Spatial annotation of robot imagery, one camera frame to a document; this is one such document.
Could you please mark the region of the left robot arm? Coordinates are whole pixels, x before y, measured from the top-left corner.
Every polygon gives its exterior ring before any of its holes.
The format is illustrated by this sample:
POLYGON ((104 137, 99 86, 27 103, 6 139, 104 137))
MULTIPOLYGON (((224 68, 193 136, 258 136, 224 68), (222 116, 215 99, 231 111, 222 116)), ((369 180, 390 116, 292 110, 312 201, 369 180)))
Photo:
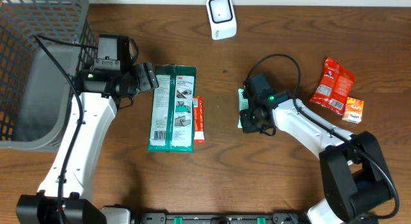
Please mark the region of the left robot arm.
POLYGON ((139 223, 122 205, 99 209, 92 200, 96 165, 103 140, 121 100, 158 88, 150 63, 138 64, 133 38, 101 34, 93 63, 71 77, 44 44, 40 47, 73 92, 62 143, 35 195, 23 194, 16 206, 20 223, 139 223))

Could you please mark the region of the dark green package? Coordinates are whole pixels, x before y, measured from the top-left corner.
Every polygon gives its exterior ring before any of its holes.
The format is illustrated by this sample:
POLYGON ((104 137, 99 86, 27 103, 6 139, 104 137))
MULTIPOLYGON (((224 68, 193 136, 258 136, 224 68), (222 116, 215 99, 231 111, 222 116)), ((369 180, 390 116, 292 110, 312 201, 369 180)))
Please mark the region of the dark green package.
POLYGON ((155 76, 159 87, 153 93, 148 151, 192 152, 197 69, 158 65, 155 76))

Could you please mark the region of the small orange white box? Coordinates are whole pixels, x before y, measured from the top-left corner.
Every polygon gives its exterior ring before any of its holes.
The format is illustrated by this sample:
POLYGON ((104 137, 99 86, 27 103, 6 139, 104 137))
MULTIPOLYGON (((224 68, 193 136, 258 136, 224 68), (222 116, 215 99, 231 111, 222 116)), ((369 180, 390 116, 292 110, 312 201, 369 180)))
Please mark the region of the small orange white box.
POLYGON ((345 110, 342 115, 342 120, 351 123, 360 123, 362 121, 364 101, 356 98, 348 97, 345 110))

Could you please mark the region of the red snack bag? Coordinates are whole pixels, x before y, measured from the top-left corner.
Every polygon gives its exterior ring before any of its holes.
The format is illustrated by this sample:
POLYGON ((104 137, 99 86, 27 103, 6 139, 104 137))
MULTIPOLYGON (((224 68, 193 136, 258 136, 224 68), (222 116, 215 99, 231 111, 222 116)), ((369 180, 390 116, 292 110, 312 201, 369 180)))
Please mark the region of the red snack bag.
POLYGON ((342 115, 355 76, 337 61, 327 57, 324 62, 324 73, 319 86, 310 102, 326 107, 342 115))

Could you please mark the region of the light green wipes pack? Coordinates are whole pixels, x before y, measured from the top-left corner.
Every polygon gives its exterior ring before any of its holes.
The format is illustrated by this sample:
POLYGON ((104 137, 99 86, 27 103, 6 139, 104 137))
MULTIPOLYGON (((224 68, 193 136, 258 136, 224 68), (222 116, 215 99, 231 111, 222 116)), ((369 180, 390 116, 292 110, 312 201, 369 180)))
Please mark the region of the light green wipes pack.
POLYGON ((239 111, 249 108, 248 99, 244 96, 244 89, 238 89, 239 111))

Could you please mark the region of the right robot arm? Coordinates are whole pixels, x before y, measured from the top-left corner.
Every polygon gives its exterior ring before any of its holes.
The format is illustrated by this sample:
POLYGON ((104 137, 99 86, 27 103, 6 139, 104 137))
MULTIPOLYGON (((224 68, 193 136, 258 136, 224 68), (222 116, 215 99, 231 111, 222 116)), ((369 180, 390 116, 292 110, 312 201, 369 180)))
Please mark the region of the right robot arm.
POLYGON ((247 78, 240 111, 244 133, 283 131, 320 162, 324 199, 308 211, 312 223, 349 223, 396 196, 380 145, 332 125, 289 92, 276 92, 265 75, 247 78))

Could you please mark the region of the red stick sachet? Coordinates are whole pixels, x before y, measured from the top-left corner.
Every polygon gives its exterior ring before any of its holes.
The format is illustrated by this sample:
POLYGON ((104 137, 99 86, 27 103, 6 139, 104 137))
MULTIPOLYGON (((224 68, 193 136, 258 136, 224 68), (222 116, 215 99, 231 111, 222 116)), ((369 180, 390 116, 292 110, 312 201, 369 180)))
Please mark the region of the red stick sachet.
POLYGON ((193 98, 193 111, 195 119, 193 140, 196 143, 203 143, 205 142, 203 97, 195 96, 193 98))

